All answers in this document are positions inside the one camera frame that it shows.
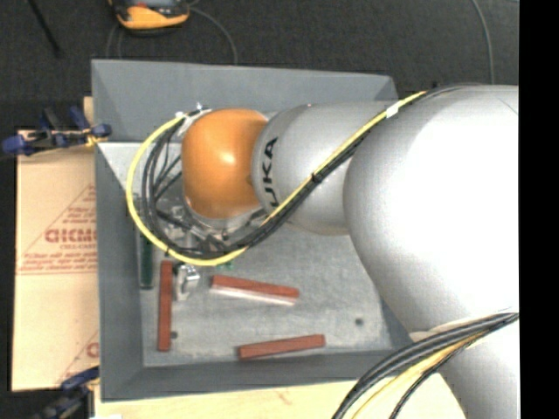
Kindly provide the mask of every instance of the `orange device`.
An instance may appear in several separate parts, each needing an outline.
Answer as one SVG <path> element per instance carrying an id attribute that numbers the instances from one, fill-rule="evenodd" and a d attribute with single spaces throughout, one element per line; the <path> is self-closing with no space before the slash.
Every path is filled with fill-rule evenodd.
<path id="1" fill-rule="evenodd" d="M 119 23 L 136 34 L 156 34 L 176 28 L 189 17 L 183 0 L 108 0 Z"/>

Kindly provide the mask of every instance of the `clamp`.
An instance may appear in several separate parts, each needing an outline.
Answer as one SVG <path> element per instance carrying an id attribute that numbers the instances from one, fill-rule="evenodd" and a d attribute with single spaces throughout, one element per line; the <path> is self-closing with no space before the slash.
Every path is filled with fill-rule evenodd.
<path id="1" fill-rule="evenodd" d="M 39 118 L 40 128 L 26 135 L 17 134 L 6 138 L 2 141 L 3 152 L 8 155 L 29 156 L 46 150 L 93 144 L 113 132 L 108 124 L 92 127 L 77 106 L 71 106 L 68 112 L 75 125 L 72 130 L 65 130 L 67 126 L 59 120 L 52 108 L 47 107 Z"/>

